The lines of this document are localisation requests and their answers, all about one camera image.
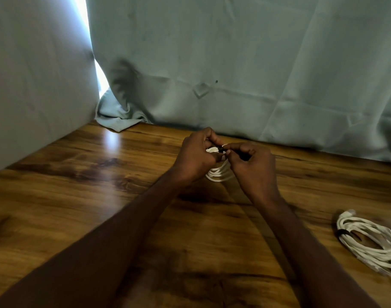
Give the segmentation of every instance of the person's right hand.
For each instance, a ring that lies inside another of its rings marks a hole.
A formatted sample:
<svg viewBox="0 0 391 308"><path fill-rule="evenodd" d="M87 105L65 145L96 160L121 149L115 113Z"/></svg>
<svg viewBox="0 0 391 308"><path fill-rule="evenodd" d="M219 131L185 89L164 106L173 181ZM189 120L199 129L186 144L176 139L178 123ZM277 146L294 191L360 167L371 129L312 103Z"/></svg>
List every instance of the person's right hand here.
<svg viewBox="0 0 391 308"><path fill-rule="evenodd" d="M224 149L241 189L253 204L281 199L275 174L275 157L269 149L249 142L227 144ZM251 157L243 161L236 151L248 153Z"/></svg>

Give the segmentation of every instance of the person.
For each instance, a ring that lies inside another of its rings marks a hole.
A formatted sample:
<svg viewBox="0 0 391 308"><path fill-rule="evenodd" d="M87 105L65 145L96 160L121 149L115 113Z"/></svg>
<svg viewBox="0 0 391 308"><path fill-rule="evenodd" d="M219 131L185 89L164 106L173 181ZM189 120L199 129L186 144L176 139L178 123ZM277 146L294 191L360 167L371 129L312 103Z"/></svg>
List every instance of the person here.
<svg viewBox="0 0 391 308"><path fill-rule="evenodd" d="M224 154L211 128L185 138L174 165L146 192L85 237L32 271L0 297L0 307L107 307L137 246L169 202L202 178ZM343 270L280 195L275 157L251 143L225 145L239 184L275 233L313 307L379 307ZM250 155L241 160L238 152Z"/></svg>

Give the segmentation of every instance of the person's left hand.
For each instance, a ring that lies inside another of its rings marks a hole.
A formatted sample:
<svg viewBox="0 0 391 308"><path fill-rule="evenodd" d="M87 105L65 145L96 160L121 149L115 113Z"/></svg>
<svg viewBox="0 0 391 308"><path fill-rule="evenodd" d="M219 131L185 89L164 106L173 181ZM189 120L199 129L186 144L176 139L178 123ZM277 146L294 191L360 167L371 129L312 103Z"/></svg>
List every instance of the person's left hand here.
<svg viewBox="0 0 391 308"><path fill-rule="evenodd" d="M188 184L203 177L217 162L224 159L224 154L206 151L213 144L222 146L224 143L211 127L192 133L184 139L171 170Z"/></svg>

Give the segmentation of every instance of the white cable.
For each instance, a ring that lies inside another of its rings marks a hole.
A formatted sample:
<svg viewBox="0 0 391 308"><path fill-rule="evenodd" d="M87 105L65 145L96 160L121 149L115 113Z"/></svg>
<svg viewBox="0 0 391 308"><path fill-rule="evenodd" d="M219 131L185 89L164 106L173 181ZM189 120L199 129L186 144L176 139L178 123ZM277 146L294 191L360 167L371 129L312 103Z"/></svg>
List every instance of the white cable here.
<svg viewBox="0 0 391 308"><path fill-rule="evenodd" d="M206 149L207 152L219 152L219 149L217 147L211 147L209 149ZM231 165L228 160L225 160L223 165L220 167L212 168L208 171L208 173L205 175L209 180L220 182L220 181L227 181L229 179L232 179L234 177L234 173L231 170Z"/></svg>
<svg viewBox="0 0 391 308"><path fill-rule="evenodd" d="M354 217L354 210L343 212L337 220L339 239L360 261L382 275L391 276L391 229L368 219ZM349 234L357 231L366 235L382 249L364 246Z"/></svg>

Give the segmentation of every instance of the wooden table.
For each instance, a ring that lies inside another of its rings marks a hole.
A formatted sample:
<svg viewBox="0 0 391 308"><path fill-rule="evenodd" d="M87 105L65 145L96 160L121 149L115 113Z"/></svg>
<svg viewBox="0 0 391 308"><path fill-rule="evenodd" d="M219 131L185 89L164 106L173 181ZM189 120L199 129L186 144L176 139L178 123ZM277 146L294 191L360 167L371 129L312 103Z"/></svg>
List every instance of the wooden table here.
<svg viewBox="0 0 391 308"><path fill-rule="evenodd" d="M190 132L88 124L0 171L0 295L144 192ZM225 142L239 139L225 138ZM382 307L391 278L334 237L338 210L391 227L391 164L267 145L282 195ZM235 180L202 179L167 208L120 289L125 307L299 307L280 246Z"/></svg>

